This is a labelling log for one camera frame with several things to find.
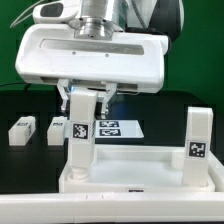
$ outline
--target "black and white tag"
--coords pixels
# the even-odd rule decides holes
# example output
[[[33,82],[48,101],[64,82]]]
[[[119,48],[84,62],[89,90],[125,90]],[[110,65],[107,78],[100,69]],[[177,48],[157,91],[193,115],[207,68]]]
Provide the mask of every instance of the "black and white tag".
[[[29,126],[29,136],[31,136],[32,134],[32,128],[31,128],[31,125]]]
[[[119,122],[118,121],[100,121],[100,127],[101,128],[119,128]]]
[[[188,141],[187,142],[187,158],[189,159],[207,159],[208,155],[208,142],[196,142]]]
[[[128,189],[129,193],[143,193],[145,192],[144,189]]]
[[[81,123],[72,123],[73,132],[72,137],[73,139],[78,140],[89,140],[89,124],[81,124]]]
[[[53,126],[54,127],[61,127],[61,126],[63,126],[63,123],[53,123]]]
[[[121,136],[121,131],[120,129],[100,129],[100,136],[103,137]]]
[[[95,135],[95,131],[96,131],[96,121],[94,121],[92,124],[92,137]]]
[[[20,126],[20,127],[26,127],[28,125],[28,123],[18,123],[17,126]]]

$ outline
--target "black cable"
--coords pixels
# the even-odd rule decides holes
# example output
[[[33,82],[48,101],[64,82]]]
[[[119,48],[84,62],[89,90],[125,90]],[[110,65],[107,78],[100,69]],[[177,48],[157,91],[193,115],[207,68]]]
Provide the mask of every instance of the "black cable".
[[[132,3],[132,6],[133,6],[133,9],[134,9],[134,11],[135,11],[135,14],[136,14],[136,16],[137,16],[139,22],[141,23],[142,27],[143,27],[143,28],[147,28],[147,26],[146,26],[146,24],[145,24],[145,22],[144,22],[144,20],[143,20],[143,18],[142,18],[142,15],[141,15],[141,13],[140,13],[139,10],[138,10],[138,7],[137,7],[137,5],[136,5],[135,0],[131,0],[131,3]]]
[[[156,29],[154,28],[139,28],[139,27],[127,27],[125,31],[127,33],[146,33],[146,34],[156,33]]]
[[[5,86],[13,86],[13,85],[25,85],[27,83],[25,82],[11,82],[11,83],[4,83],[4,84],[0,84],[0,88],[1,87],[5,87]]]
[[[23,90],[27,91],[32,84],[27,84],[25,82],[11,82],[11,83],[0,84],[0,88],[5,86],[13,86],[13,85],[26,85]]]

